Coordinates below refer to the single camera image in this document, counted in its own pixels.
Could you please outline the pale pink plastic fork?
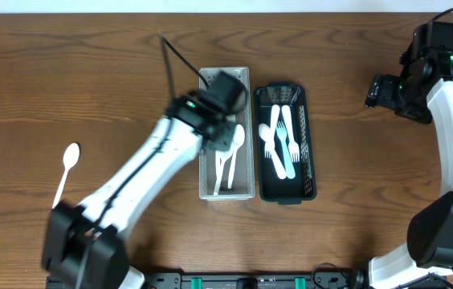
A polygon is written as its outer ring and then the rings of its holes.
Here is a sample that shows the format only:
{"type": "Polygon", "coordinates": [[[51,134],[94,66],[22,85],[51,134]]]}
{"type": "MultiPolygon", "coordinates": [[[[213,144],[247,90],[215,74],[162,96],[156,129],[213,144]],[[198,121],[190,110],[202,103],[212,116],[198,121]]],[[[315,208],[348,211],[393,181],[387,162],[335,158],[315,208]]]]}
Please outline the pale pink plastic fork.
{"type": "Polygon", "coordinates": [[[278,104],[273,104],[271,107],[271,115],[270,115],[270,126],[269,126],[269,133],[267,134],[267,140],[264,145],[264,154],[265,157],[270,157],[271,152],[275,148],[275,130],[276,125],[280,115],[280,106],[278,104]]]}

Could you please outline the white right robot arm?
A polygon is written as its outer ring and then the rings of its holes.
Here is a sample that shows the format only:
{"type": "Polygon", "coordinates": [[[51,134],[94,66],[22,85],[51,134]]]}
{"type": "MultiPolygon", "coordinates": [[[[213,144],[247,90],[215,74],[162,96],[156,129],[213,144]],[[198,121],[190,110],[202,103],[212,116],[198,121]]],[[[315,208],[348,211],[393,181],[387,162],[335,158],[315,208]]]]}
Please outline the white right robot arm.
{"type": "Polygon", "coordinates": [[[416,214],[406,242],[369,261],[372,288],[411,288],[453,275],[453,50],[407,52],[401,75],[378,75],[366,106],[382,106],[398,116],[434,124],[441,163],[439,198],[416,214]]]}

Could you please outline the white plastic spoon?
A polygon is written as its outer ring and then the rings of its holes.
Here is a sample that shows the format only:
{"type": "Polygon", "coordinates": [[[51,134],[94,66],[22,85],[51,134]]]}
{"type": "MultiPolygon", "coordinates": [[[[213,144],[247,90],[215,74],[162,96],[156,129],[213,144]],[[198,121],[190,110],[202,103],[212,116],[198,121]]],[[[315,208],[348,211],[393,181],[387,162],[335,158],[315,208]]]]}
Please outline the white plastic spoon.
{"type": "Polygon", "coordinates": [[[240,147],[245,141],[245,131],[241,124],[235,126],[234,138],[232,141],[232,156],[231,156],[231,165],[229,168],[227,188],[231,189],[233,185],[234,175],[235,175],[235,166],[236,166],[236,154],[240,147]]]}
{"type": "Polygon", "coordinates": [[[215,152],[215,172],[216,181],[214,185],[214,196],[218,195],[219,188],[222,181],[222,175],[224,170],[225,162],[231,157],[233,151],[216,151],[215,152]]]}
{"type": "Polygon", "coordinates": [[[71,143],[65,150],[63,154],[63,175],[61,177],[59,187],[55,193],[54,201],[52,207],[55,208],[63,194],[63,189],[67,181],[67,176],[69,171],[77,164],[80,158],[80,145],[76,142],[71,143]]]}
{"type": "Polygon", "coordinates": [[[222,155],[223,151],[215,151],[215,174],[217,183],[221,183],[222,178],[222,155]]]}

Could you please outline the white plastic fork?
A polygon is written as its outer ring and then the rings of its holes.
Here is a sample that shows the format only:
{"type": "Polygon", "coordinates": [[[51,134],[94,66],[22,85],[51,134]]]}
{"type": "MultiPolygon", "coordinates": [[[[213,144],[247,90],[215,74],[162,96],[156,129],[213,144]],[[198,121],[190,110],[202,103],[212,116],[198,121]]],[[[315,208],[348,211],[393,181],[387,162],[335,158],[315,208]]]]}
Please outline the white plastic fork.
{"type": "Polygon", "coordinates": [[[284,124],[286,126],[288,132],[288,149],[291,155],[291,159],[293,162],[300,161],[300,147],[295,141],[294,137],[294,129],[292,124],[292,114],[291,109],[288,105],[283,105],[281,107],[281,112],[284,118],[284,124]]]}

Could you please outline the pale green plastic fork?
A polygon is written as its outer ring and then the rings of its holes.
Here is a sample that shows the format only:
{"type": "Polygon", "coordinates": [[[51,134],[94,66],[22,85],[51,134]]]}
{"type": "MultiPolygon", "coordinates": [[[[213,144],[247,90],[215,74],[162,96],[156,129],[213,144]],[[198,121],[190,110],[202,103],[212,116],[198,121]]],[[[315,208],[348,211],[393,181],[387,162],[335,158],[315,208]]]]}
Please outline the pale green plastic fork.
{"type": "Polygon", "coordinates": [[[292,163],[291,155],[288,149],[288,144],[286,142],[288,134],[285,128],[285,125],[282,121],[279,121],[276,126],[276,134],[280,140],[282,153],[284,157],[284,168],[287,174],[287,178],[294,179],[296,177],[296,171],[294,169],[294,164],[292,163]]]}

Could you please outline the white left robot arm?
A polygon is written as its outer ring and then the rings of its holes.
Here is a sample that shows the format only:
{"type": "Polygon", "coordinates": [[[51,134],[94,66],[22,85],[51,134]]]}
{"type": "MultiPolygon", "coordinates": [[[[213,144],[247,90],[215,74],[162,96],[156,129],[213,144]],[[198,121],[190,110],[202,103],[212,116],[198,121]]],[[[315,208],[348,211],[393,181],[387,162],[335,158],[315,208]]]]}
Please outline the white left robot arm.
{"type": "Polygon", "coordinates": [[[174,98],[146,142],[97,191],[77,206],[55,199],[42,268],[70,288],[141,288],[145,275],[125,249],[141,215],[203,145],[231,146],[235,96],[191,91],[174,98]]]}

